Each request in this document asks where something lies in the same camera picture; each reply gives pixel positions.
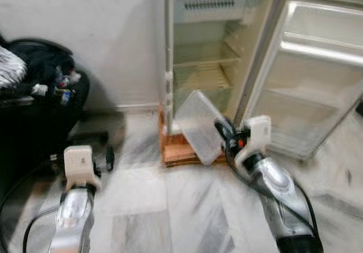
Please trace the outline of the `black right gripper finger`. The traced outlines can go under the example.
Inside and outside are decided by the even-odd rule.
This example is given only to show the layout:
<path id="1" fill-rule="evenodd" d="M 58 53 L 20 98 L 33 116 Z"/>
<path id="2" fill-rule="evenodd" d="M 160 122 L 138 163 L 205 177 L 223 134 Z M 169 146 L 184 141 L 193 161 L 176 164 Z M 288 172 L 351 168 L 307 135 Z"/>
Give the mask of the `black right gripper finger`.
<path id="1" fill-rule="evenodd" d="M 214 126 L 223 139 L 223 144 L 229 145 L 229 142 L 233 140 L 233 124 L 229 122 L 229 119 L 221 118 L 214 121 Z"/>

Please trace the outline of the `clear plastic food container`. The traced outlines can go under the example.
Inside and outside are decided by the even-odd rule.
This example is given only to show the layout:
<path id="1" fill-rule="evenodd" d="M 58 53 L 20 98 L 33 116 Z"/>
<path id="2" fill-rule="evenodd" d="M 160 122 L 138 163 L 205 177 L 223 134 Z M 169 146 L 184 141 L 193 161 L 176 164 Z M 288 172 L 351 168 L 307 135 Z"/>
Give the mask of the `clear plastic food container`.
<path id="1" fill-rule="evenodd" d="M 223 137 L 216 123 L 225 117 L 200 90 L 190 92 L 174 114 L 174 123 L 203 165 L 212 165 L 222 153 Z"/>

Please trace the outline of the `grey fridge door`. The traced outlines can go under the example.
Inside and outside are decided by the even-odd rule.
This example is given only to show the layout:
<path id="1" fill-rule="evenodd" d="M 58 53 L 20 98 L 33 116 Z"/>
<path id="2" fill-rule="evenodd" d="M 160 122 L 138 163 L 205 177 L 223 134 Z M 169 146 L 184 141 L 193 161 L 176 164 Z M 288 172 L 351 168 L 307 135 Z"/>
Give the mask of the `grey fridge door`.
<path id="1" fill-rule="evenodd" d="M 241 120 L 272 119 L 273 151 L 312 157 L 361 98 L 363 67 L 280 48 L 283 33 L 363 46 L 363 0 L 280 0 Z"/>

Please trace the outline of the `grey small fridge cabinet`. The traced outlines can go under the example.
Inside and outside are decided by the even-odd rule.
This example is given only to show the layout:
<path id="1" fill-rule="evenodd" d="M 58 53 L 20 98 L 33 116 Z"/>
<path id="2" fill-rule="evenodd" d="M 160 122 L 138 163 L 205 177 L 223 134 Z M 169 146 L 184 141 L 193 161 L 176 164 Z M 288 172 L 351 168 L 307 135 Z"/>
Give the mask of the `grey small fridge cabinet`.
<path id="1" fill-rule="evenodd" d="M 280 0 L 155 0 L 160 47 L 161 107 L 166 132 L 181 134 L 174 123 L 179 106 L 195 90 L 173 88 L 173 48 L 176 45 L 226 42 L 240 56 L 230 78 L 231 88 L 200 90 L 226 117 L 244 115 L 253 81 L 272 30 Z"/>

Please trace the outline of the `black bag with gear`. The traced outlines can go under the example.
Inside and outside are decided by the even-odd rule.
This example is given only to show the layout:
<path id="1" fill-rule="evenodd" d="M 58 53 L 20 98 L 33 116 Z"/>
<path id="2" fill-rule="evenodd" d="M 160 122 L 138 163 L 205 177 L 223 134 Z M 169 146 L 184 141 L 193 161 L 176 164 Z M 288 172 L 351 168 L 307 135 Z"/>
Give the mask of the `black bag with gear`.
<path id="1" fill-rule="evenodd" d="M 0 45 L 27 65 L 28 92 L 0 90 L 0 199 L 42 159 L 61 148 L 83 115 L 91 80 L 73 52 L 40 38 Z"/>

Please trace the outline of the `wooden pallet stand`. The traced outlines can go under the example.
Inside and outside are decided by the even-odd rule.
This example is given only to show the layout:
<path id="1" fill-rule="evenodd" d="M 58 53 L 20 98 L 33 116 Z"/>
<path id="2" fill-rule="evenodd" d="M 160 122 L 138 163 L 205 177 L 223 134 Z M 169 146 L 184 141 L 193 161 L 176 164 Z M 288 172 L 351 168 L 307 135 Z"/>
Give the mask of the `wooden pallet stand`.
<path id="1" fill-rule="evenodd" d="M 165 115 L 161 106 L 159 106 L 157 113 L 161 165 L 163 167 L 201 165 L 201 160 L 199 160 L 183 134 L 166 132 Z"/>

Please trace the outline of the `white fluffy cloth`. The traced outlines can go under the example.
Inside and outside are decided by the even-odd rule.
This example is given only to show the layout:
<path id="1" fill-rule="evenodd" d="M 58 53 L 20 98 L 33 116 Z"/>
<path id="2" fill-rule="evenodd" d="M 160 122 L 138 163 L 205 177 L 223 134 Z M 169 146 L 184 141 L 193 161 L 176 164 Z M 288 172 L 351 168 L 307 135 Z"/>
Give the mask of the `white fluffy cloth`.
<path id="1" fill-rule="evenodd" d="M 28 92 L 28 67 L 15 53 L 0 45 L 0 90 Z"/>

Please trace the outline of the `white door shelf rail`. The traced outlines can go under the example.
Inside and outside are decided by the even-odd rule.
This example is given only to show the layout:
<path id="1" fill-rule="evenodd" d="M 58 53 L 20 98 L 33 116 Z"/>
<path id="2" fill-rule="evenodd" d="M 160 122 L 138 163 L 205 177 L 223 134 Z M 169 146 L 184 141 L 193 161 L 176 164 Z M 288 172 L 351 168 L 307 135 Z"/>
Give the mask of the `white door shelf rail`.
<path id="1" fill-rule="evenodd" d="M 363 65 L 363 46 L 339 40 L 286 32 L 280 41 L 285 52 L 299 53 L 341 64 Z"/>

